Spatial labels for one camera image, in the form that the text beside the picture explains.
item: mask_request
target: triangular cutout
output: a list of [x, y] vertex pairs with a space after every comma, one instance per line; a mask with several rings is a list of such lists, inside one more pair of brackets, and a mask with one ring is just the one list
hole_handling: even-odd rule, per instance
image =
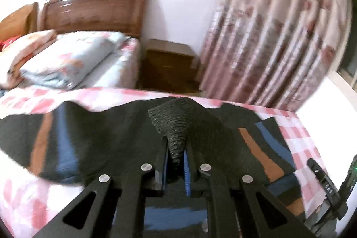
[[87, 220], [89, 211], [96, 197], [95, 192], [90, 192], [81, 202], [78, 203], [65, 217], [63, 222], [77, 229], [82, 229]]
[[260, 192], [257, 192], [256, 196], [265, 221], [270, 229], [275, 229], [288, 222], [283, 213], [281, 213]]

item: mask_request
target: silver screw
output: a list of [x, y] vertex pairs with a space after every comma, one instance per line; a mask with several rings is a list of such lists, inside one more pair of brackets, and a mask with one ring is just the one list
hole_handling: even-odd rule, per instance
[[152, 169], [152, 165], [149, 164], [149, 163], [144, 163], [144, 164], [141, 165], [141, 169], [146, 172], [146, 171]]
[[246, 174], [245, 176], [242, 177], [242, 180], [246, 184], [249, 184], [249, 183], [253, 182], [253, 177], [248, 175], [248, 174]]
[[99, 177], [99, 181], [101, 183], [106, 183], [107, 181], [109, 181], [110, 177], [107, 174], [103, 174]]
[[212, 169], [211, 165], [208, 163], [203, 163], [201, 164], [201, 166], [199, 167], [201, 170], [203, 170], [204, 172], [207, 172], [209, 170]]

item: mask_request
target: pink and white tablecloth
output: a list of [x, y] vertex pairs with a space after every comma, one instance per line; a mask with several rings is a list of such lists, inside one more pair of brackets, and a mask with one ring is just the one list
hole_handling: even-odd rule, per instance
[[[90, 111], [103, 111], [134, 100], [148, 100], [173, 94], [119, 88], [88, 88], [64, 92], [35, 87], [15, 88], [0, 99], [0, 118], [10, 114], [46, 113], [64, 101], [74, 101]], [[220, 107], [222, 101], [192, 97], [207, 108]], [[324, 200], [325, 193], [306, 166], [309, 158], [324, 164], [310, 135], [293, 112], [232, 103], [254, 110], [262, 119], [275, 117], [292, 152], [297, 167], [306, 215]], [[82, 185], [62, 186], [30, 174], [0, 151], [0, 216], [15, 238], [32, 237], [82, 190]]]

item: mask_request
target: curtain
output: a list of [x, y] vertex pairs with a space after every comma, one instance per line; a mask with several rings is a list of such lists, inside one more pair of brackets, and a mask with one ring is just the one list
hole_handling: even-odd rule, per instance
[[197, 81], [208, 98], [296, 111], [327, 73], [352, 0], [224, 0]]

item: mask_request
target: nightstand top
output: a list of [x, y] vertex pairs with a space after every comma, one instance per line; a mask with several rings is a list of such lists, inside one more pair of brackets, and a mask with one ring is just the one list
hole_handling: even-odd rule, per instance
[[150, 51], [195, 57], [195, 53], [190, 46], [185, 44], [173, 43], [171, 41], [150, 39], [147, 42], [145, 49]]

